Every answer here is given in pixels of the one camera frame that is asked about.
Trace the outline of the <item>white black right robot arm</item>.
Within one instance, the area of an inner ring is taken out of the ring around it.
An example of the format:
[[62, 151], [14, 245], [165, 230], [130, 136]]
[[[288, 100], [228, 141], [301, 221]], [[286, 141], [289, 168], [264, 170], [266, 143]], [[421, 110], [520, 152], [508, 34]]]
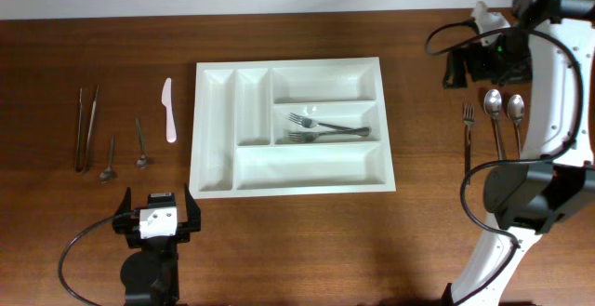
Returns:
[[[516, 160], [485, 164], [482, 236], [444, 305], [496, 305], [525, 252], [594, 198], [588, 98], [594, 0], [484, 3], [447, 48], [443, 85], [532, 84]], [[230, 198], [388, 192], [386, 107], [376, 58], [207, 62], [196, 67], [190, 193]]]

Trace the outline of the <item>metal fork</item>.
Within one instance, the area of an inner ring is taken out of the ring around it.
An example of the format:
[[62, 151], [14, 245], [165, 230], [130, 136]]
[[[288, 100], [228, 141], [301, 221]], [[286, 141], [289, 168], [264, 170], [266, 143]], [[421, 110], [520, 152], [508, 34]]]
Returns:
[[345, 127], [345, 126], [337, 126], [337, 125], [331, 125], [331, 124], [327, 124], [327, 123], [323, 123], [320, 121], [316, 121], [312, 118], [306, 117], [306, 116], [302, 116], [296, 113], [290, 113], [287, 116], [287, 119], [299, 126], [305, 127], [305, 128], [314, 128], [317, 126], [324, 126], [324, 127], [328, 127], [334, 130], [350, 130], [350, 127]]
[[367, 137], [372, 131], [372, 128], [367, 127], [360, 127], [360, 128], [353, 128], [353, 129], [343, 129], [343, 130], [331, 130], [331, 131], [321, 131], [321, 132], [306, 132], [306, 131], [293, 131], [287, 134], [287, 138], [290, 141], [297, 142], [297, 143], [312, 143], [315, 142], [317, 139], [325, 136], [335, 136], [335, 135], [353, 135], [353, 136], [360, 136], [360, 137]]
[[465, 173], [470, 171], [471, 167], [471, 130], [475, 124], [475, 107], [471, 103], [465, 103], [463, 106], [463, 123], [465, 128]]

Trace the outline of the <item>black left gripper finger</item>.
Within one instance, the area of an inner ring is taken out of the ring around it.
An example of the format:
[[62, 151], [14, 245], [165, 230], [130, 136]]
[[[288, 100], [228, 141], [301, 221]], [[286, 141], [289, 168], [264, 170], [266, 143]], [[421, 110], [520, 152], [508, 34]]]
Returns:
[[184, 184], [185, 192], [185, 206], [187, 212], [187, 222], [189, 225], [200, 225], [201, 224], [201, 208], [198, 206], [194, 198], [192, 197], [190, 188], [187, 184]]
[[129, 217], [132, 214], [131, 208], [131, 188], [127, 187], [125, 195], [115, 212], [116, 218]]

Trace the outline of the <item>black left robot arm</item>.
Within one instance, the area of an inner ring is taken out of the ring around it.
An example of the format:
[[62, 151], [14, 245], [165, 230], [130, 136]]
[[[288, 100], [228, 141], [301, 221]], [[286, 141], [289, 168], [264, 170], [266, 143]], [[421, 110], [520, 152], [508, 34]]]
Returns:
[[179, 300], [178, 245], [201, 230], [201, 209], [184, 188], [187, 219], [180, 222], [173, 193], [151, 193], [147, 205], [131, 206], [131, 190], [113, 215], [112, 228], [135, 252], [122, 264], [126, 305], [175, 305]]

